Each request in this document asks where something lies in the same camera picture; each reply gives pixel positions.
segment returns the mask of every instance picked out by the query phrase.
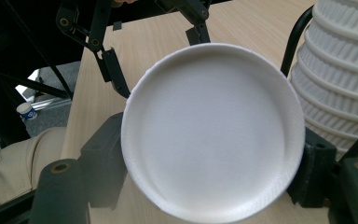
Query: wooden table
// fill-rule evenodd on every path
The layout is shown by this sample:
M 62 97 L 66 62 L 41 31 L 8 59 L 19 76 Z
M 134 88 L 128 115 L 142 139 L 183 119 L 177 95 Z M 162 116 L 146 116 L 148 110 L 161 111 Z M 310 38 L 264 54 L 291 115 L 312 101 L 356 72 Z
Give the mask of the wooden table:
M 287 38 L 297 18 L 315 0 L 234 0 L 212 5 L 207 20 L 212 42 L 252 49 L 281 65 Z M 188 46 L 185 30 L 191 24 L 179 13 L 107 27 L 104 46 L 114 47 L 125 78 L 132 89 L 155 62 Z M 99 67 L 85 50 L 68 120 L 63 158 L 78 158 L 80 149 L 107 118 L 122 112 L 126 99 L 111 83 L 104 83 Z M 91 209 L 92 223 L 186 223 L 159 211 L 127 176 L 117 208 Z M 287 194 L 264 211 L 239 223 L 328 223 L 327 209 L 304 209 L 293 205 Z

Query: white paper cup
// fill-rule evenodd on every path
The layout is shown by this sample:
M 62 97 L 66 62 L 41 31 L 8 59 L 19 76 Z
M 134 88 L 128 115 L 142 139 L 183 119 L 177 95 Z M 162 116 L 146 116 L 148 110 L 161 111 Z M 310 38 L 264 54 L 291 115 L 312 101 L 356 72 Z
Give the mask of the white paper cup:
M 29 102 L 17 106 L 17 112 L 25 119 L 35 119 L 37 117 L 36 111 Z
M 328 52 L 326 52 L 326 50 L 320 48 L 318 45 L 313 43 L 310 40 L 308 33 L 305 34 L 305 44 L 307 45 L 308 49 L 312 51 L 312 53 L 320 57 L 322 60 L 358 73 L 358 64 L 347 62 L 343 59 L 340 59 L 338 57 L 329 54 Z
M 304 63 L 316 76 L 323 80 L 348 91 L 358 92 L 358 71 L 345 69 L 322 60 L 309 49 L 307 44 L 299 48 L 297 60 Z
M 358 1 L 320 0 L 312 15 L 325 29 L 358 41 Z
M 296 79 L 296 69 L 293 69 L 292 84 L 297 92 L 304 114 L 332 129 L 358 135 L 358 116 L 342 112 L 314 100 L 297 86 Z
M 336 35 L 312 21 L 306 31 L 308 42 L 335 58 L 358 65 L 358 41 Z
M 309 68 L 300 62 L 296 64 L 295 69 L 296 78 L 294 80 L 307 95 L 337 110 L 358 116 L 358 93 L 339 88 L 329 88 L 326 83 L 322 83 L 322 79 L 316 79 Z
M 305 117 L 307 127 L 341 150 L 348 150 L 357 141 L 358 135 L 342 133 Z
M 129 174 L 162 211 L 196 223 L 260 212 L 289 186 L 304 117 L 286 77 L 228 44 L 176 51 L 133 89 L 121 128 Z

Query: plate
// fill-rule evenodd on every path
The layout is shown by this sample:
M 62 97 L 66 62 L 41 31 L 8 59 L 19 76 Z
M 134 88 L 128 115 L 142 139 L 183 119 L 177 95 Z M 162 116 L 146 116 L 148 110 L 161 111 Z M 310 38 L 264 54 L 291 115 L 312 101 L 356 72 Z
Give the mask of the plate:
M 141 192 L 197 223 L 240 220 L 276 200 L 296 174 L 304 137 L 283 74 L 229 44 L 180 49 L 156 63 L 133 89 L 121 129 Z

